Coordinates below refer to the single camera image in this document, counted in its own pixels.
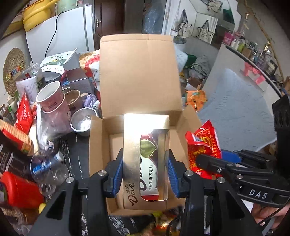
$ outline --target gray blanket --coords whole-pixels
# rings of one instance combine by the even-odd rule
[[[274,119],[261,92],[229,69],[198,116],[202,123],[212,122],[222,149],[257,151],[276,140]]]

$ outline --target metal bowl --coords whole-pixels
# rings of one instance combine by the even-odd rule
[[[91,117],[98,116],[97,112],[89,107],[76,111],[70,121],[70,126],[82,136],[90,135]]]

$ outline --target wooden branch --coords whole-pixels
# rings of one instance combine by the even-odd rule
[[[274,50],[274,47],[273,47],[273,44],[272,44],[272,39],[269,37],[269,35],[267,34],[267,32],[265,31],[264,27],[261,25],[261,21],[257,18],[256,14],[253,12],[252,8],[248,6],[248,2],[247,0],[244,0],[244,5],[247,9],[247,11],[249,12],[250,15],[252,15],[255,19],[255,21],[257,22],[258,26],[260,27],[261,31],[263,32],[263,34],[265,35],[266,39],[268,40],[268,42],[270,43],[270,47],[272,48],[272,51],[273,51],[273,54],[274,54],[274,58],[276,59],[277,61],[277,64],[278,64],[278,68],[279,68],[279,71],[280,71],[280,74],[281,74],[281,77],[282,77],[282,81],[283,81],[283,84],[285,82],[284,80],[284,75],[283,75],[283,72],[282,72],[282,69],[281,69],[281,65],[279,63],[279,60],[278,60],[278,57],[277,57],[277,54],[275,53],[275,50]]]

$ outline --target open cardboard box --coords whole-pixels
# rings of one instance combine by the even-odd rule
[[[169,148],[188,168],[185,133],[200,128],[192,106],[182,111],[179,75],[172,37],[122,34],[101,38],[100,83],[103,119],[93,117],[90,129],[90,175],[106,167],[123,148],[124,114],[166,114],[170,119]],[[170,187],[166,209],[184,204]],[[123,187],[115,199],[107,199],[113,215],[141,215],[151,210],[126,210]]]

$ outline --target yellow ball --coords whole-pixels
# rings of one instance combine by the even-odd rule
[[[46,203],[41,203],[41,204],[39,205],[39,207],[38,207],[38,212],[39,212],[39,214],[43,211],[43,209],[45,208],[45,206],[46,206]]]

